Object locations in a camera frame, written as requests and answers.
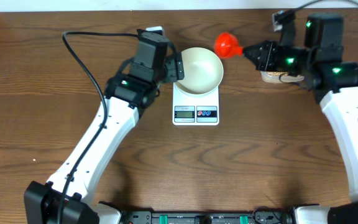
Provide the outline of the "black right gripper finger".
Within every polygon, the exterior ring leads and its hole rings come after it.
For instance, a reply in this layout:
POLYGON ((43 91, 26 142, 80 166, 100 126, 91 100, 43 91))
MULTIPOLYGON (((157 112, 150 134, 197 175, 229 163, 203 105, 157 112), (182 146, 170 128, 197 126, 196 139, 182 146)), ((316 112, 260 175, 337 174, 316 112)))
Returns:
POLYGON ((244 47, 242 53, 244 54, 244 56, 260 56, 263 49, 264 43, 262 42, 259 44, 244 47))
POLYGON ((260 65, 260 59, 258 55, 245 53, 244 57, 248 60, 250 60, 256 67, 259 67, 260 65))

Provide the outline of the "red measuring scoop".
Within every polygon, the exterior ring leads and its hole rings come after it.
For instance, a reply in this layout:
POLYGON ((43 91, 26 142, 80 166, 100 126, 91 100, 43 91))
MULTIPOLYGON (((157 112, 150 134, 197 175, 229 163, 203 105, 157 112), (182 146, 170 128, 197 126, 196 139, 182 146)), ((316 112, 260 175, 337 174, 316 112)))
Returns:
POLYGON ((219 34, 214 42, 214 52, 221 58, 232 58, 236 55, 243 55, 243 47, 239 45, 239 41, 236 36, 223 32, 219 34))

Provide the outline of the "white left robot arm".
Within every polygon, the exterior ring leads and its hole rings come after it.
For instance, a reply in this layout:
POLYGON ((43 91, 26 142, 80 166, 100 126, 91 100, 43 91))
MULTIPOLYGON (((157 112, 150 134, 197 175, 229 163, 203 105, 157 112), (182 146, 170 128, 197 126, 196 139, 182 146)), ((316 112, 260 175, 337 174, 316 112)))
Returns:
POLYGON ((182 53, 145 63, 143 53, 125 60, 110 78, 94 120, 62 166, 45 184, 24 193, 28 223, 119 223, 122 213, 93 205, 99 180, 125 136, 154 102, 163 83, 185 77, 182 53))

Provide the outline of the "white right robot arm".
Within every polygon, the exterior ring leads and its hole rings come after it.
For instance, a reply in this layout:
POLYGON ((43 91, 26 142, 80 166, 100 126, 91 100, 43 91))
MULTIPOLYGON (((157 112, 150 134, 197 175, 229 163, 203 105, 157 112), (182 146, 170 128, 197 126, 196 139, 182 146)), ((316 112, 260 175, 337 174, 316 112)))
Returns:
POLYGON ((304 48, 293 45, 295 12, 273 15, 279 41, 244 47, 241 54, 261 72, 300 75, 328 119, 346 168, 351 202, 338 207, 294 206, 281 223, 358 223, 358 64, 342 59, 343 18, 314 13, 306 22, 304 48))

